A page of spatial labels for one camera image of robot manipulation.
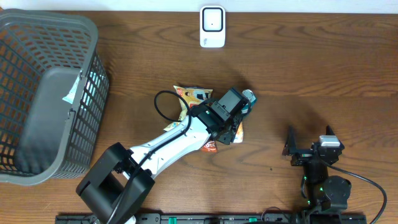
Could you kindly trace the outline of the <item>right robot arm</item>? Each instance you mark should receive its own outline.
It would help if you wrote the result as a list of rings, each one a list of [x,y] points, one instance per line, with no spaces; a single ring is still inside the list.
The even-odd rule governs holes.
[[[351,182],[338,175],[329,175],[328,167],[338,161],[344,148],[327,126],[326,134],[319,136],[317,142],[308,149],[300,149],[293,127],[288,128],[282,154],[291,157],[290,165],[303,168],[301,194],[308,203],[307,208],[291,216],[291,223],[343,222],[341,213],[348,207]]]

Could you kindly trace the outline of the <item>blue mouthwash bottle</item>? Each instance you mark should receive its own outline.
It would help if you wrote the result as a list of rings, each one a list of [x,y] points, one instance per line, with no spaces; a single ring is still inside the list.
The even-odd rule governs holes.
[[[257,98],[252,90],[244,90],[243,95],[249,100],[249,104],[247,104],[243,109],[242,109],[242,114],[243,115],[248,115],[252,107],[256,104]]]

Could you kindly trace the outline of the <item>orange chocolate bar wrapper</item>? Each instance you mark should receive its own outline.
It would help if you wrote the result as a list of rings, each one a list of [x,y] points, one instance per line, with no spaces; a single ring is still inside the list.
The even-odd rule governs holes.
[[[203,145],[200,149],[202,152],[217,152],[217,146],[214,141],[208,141],[205,145]]]

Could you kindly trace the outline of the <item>cream snack bag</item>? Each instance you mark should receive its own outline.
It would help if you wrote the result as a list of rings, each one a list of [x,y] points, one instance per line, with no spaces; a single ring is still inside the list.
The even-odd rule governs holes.
[[[213,89],[209,88],[182,87],[176,85],[174,85],[174,88],[177,94],[180,95],[187,102],[189,107],[192,107],[193,105],[199,105],[201,102],[211,98],[211,95],[213,93]],[[185,119],[187,114],[186,106],[182,102],[182,100],[179,100],[179,102],[182,111],[180,113],[180,116],[178,117],[177,122],[174,121],[170,123],[166,128],[164,128],[164,131],[170,131],[174,127],[178,126],[181,120]],[[244,139],[243,124],[240,123],[237,133],[233,139],[233,143],[242,143],[243,139]]]

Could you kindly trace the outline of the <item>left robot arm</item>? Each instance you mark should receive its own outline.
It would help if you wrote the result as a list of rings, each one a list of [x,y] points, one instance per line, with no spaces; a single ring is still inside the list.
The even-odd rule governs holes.
[[[119,142],[108,147],[76,193],[100,223],[135,223],[136,212],[162,171],[209,140],[232,143],[250,112],[250,103],[227,106],[207,100],[195,105],[177,127],[147,143],[130,149]]]

